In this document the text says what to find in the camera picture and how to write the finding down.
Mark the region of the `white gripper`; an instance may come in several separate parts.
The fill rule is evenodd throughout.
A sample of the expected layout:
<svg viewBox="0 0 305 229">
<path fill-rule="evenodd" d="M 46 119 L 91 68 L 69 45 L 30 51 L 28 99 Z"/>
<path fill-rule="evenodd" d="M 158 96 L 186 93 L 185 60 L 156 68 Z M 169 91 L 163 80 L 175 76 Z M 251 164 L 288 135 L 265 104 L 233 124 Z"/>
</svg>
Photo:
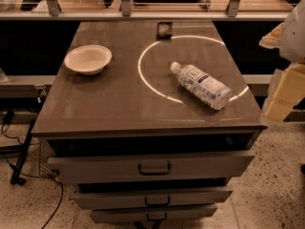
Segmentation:
<svg viewBox="0 0 305 229">
<path fill-rule="evenodd" d="M 280 56 L 292 62 L 280 74 L 264 114 L 273 121 L 283 121 L 305 98 L 305 65 L 300 64 L 305 63 L 305 0 L 296 5 L 283 24 L 264 35 L 258 45 L 265 49 L 279 48 Z"/>
</svg>

